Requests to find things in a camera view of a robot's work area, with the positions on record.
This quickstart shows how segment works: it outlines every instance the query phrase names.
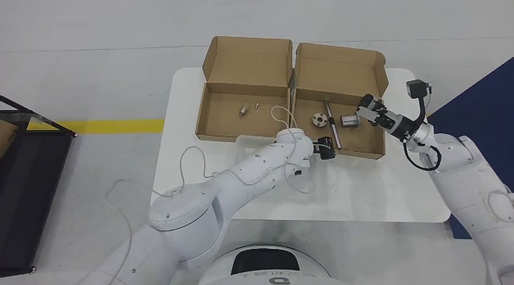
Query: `black cable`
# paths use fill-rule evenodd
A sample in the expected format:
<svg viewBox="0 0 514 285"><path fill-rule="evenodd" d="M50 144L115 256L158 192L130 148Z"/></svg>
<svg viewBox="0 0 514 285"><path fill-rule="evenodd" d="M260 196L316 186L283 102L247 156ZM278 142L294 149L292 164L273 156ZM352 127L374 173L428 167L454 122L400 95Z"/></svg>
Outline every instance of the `black cable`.
<svg viewBox="0 0 514 285"><path fill-rule="evenodd" d="M439 168L439 165L441 165L441 153L439 152L439 149L435 148L433 145L430 146L431 149L433 149L435 151L435 153L437 153L437 163L435 164L434 167L431 167L431 168L424 168L420 165L416 165L412 159L410 159L409 157L409 153L407 152L407 144L403 144L403 152L405 153L405 157L407 157L407 160L416 168L420 169L420 170L423 170L423 171L433 171L433 170L436 170L437 168Z"/></svg>

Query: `metal rod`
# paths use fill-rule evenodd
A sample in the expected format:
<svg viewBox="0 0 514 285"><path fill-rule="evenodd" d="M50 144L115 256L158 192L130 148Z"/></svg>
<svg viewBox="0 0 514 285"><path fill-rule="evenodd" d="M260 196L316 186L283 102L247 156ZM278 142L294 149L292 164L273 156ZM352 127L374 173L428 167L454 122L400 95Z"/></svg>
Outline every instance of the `metal rod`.
<svg viewBox="0 0 514 285"><path fill-rule="evenodd" d="M328 101L324 101L325 107L327 107L327 113L328 113L328 123L332 127L332 132L334 133L334 139L336 140L336 145L339 150L342 149L341 142L339 141L339 135L337 135L337 126L336 121L334 120L334 117L332 115L332 110L330 110L330 104L328 104Z"/></svg>

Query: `cardboard box flap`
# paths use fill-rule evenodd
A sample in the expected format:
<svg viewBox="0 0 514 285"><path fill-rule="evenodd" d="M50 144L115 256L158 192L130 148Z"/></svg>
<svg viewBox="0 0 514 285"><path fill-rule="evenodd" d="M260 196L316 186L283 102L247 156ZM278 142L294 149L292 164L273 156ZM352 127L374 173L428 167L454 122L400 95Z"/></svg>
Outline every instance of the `cardboard box flap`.
<svg viewBox="0 0 514 285"><path fill-rule="evenodd" d="M216 36L202 68L208 83L286 88L292 74L292 42Z"/></svg>
<svg viewBox="0 0 514 285"><path fill-rule="evenodd" d="M301 43L296 49L298 89L382 97L389 85L378 51Z"/></svg>

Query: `white cable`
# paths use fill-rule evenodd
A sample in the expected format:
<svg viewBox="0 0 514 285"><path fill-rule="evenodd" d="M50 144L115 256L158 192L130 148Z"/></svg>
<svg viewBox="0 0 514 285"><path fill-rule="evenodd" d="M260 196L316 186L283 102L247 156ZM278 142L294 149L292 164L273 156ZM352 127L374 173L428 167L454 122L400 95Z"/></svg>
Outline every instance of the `white cable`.
<svg viewBox="0 0 514 285"><path fill-rule="evenodd" d="M275 110L276 108L279 108L279 109L285 110L285 112L287 112L287 113L289 114L289 116L291 116L292 121L295 123L295 128L298 128L298 124L296 124L296 119L295 119L295 117L292 115L292 113L291 113L289 110L287 110L286 108L284 108L284 107L282 107L282 106L280 106L280 105L276 105L275 107L271 108L271 118L273 118L273 120L275 120L275 121L279 121L279 122L282 122L283 124L285 124L285 125L286 125L286 128L289 128L289 124L288 124L286 121L281 120L281 119L277 119L277 118L275 118L275 116L273 115L273 110Z"/></svg>
<svg viewBox="0 0 514 285"><path fill-rule="evenodd" d="M328 147L327 145L320 145L320 144L312 144L312 145L317 145L318 147L325 147L328 150L331 150L330 147Z"/></svg>
<svg viewBox="0 0 514 285"><path fill-rule="evenodd" d="M121 265L118 267L118 269L116 270L116 273L114 274L114 276L112 277L111 281L108 283L108 285L111 285L112 282L114 282L114 280L116 279L116 277L118 277L118 275L120 274L120 271L121 269L123 268L123 265L125 265L125 262L127 261L127 258L129 257L129 253L130 253L130 250L132 248L132 237L133 237L133 229L132 229L132 226L130 226L130 221L129 219L127 218L127 216L124 214L124 212L116 207L114 204L112 204L110 201L109 201L109 195L111 194L111 192L116 188L116 185L120 182L130 182L130 183L133 183L133 184L138 184L138 185L142 185L143 187L145 187L146 189L149 189L152 191L152 193L155 193L156 195L159 195L161 197L173 197L175 196L175 194L163 194L163 193L159 193L157 192L155 189L153 189L152 187L150 187L149 185L146 185L142 182L139 182L139 181L134 181L134 180L129 180L129 179L118 179L116 181L114 181L114 184L112 184L112 187L111 189L109 189L109 191L105 194L105 201L107 202L107 204L113 208L114 210L116 210L118 213L120 213L120 215L123 217L125 223L127 224L127 227L128 227L128 231L129 231L129 235L128 235L128 247L127 247L127 252L125 253L125 256L123 258L123 262L121 263ZM79 282L79 285L92 273L93 271L89 271Z"/></svg>
<svg viewBox="0 0 514 285"><path fill-rule="evenodd" d="M505 197L507 197L507 199L511 202L511 205L514 206L514 203L512 202L511 198L508 196L507 193L505 193L503 190L492 190L488 195L487 195L487 205L489 206L489 209L491 210L492 214L494 214L496 216L496 218L498 218L500 221L502 222L509 222L509 223L513 223L514 221L513 220L508 220L508 219L504 219L502 217L500 217L497 212L494 210L493 206L491 206L491 195L493 195L494 193L497 193L497 194L502 194L504 195Z"/></svg>
<svg viewBox="0 0 514 285"><path fill-rule="evenodd" d="M428 105L430 104L430 100L432 100L432 94L431 93L428 95L428 102L425 104L425 108L428 108Z"/></svg>
<svg viewBox="0 0 514 285"><path fill-rule="evenodd" d="M299 193L308 194L308 191L306 192L306 191L303 191L303 190L300 190L300 189L296 188L296 187L295 187L295 186L294 186L294 185L289 181L289 179L288 179L288 174L286 173L286 167L287 167L287 165L294 165L296 168L300 168L300 169L302 169L302 170L303 170L303 168L301 168L301 167L300 167L300 166L298 166L297 164L293 164L293 163L291 163L291 162L288 162L288 160L292 157L292 154L293 154L293 153L295 152L295 150L296 150L296 143L297 143L298 141L296 140L295 135L292 133L291 129L289 128L288 123L287 123L286 121L279 120L279 119L275 118L275 116L273 115L273 110L275 110L276 108L281 108L281 109L285 110L285 111L289 114L289 116L291 116L291 119L292 119L292 121L294 122L295 127L297 127L297 128L298 128L298 124L296 124L296 119L295 119L295 117L294 117L294 116L289 112L289 110L287 110L286 108L281 107L281 106L279 106L279 105L276 105L275 107L271 108L271 117L272 117L275 121L279 121L279 122L282 122L283 124L285 124L285 125L286 125L286 129L289 131L289 134L292 136L292 139L295 141L295 144L294 144L294 145L293 145L293 147L292 147L292 151L291 151L291 153L289 154L289 157L286 157L286 159L285 159L285 161L284 161L284 164L283 164L283 165L280 165L280 166L278 166L278 167L276 167L276 168L274 168L273 170L276 170L276 169L278 169L278 168L280 168L280 167L283 167L283 168L284 168L284 170L283 170L283 172L284 172L284 179L285 179L285 181L287 182L287 184L288 184L291 188L293 188L294 190L296 190L296 191L297 191L297 192L299 192Z"/></svg>
<svg viewBox="0 0 514 285"><path fill-rule="evenodd" d="M200 148L200 147L197 147L196 145L191 145L189 147L186 148L186 150L184 150L182 152L182 155L180 156L180 165L179 165L179 168L180 168L180 177L182 179L182 187L180 188L180 190L178 190L178 193L181 193L183 190L184 190L184 187L186 187L186 179L184 178L184 172L182 171L182 159L184 158L184 155L188 152L188 150L190 149L197 149L201 154L202 154L202 159L203 159L203 177L205 179L208 179L208 178L212 178L213 175L210 175L210 176L207 176L206 175L206 154L203 152L203 150Z"/></svg>

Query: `open cardboard box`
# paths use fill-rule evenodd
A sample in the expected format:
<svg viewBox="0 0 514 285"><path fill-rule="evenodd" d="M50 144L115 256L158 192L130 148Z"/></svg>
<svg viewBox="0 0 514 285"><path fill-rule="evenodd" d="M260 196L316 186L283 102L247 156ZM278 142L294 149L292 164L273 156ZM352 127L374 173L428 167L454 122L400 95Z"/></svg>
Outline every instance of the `open cardboard box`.
<svg viewBox="0 0 514 285"><path fill-rule="evenodd" d="M271 118L271 108L290 110L292 42L287 39L250 39L217 36L203 63L206 84L196 134L201 140L235 141L238 136L269 136L284 129ZM239 110L248 103L247 113ZM276 109L277 119L288 114Z"/></svg>
<svg viewBox="0 0 514 285"><path fill-rule="evenodd" d="M333 138L329 125L318 128L312 122L315 113L327 114L327 100L342 145L337 153L370 159L385 155L382 129L364 119L358 128L341 127L341 115L354 114L362 96L369 93L382 97L389 85L385 64L386 58L377 51L301 43L296 49L296 92L292 103L298 127L313 141L323 136Z"/></svg>

